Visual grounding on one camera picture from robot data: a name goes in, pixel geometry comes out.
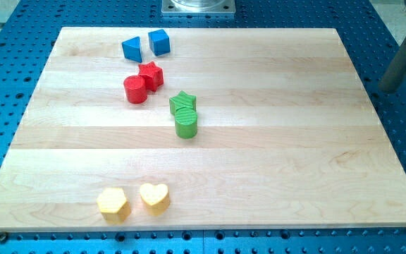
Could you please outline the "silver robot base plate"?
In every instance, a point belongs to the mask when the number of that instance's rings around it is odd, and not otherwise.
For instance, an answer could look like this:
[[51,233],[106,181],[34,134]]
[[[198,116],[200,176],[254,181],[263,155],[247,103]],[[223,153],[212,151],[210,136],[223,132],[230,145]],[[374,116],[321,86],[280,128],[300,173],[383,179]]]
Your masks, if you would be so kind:
[[235,0],[163,0],[161,12],[166,15],[234,14]]

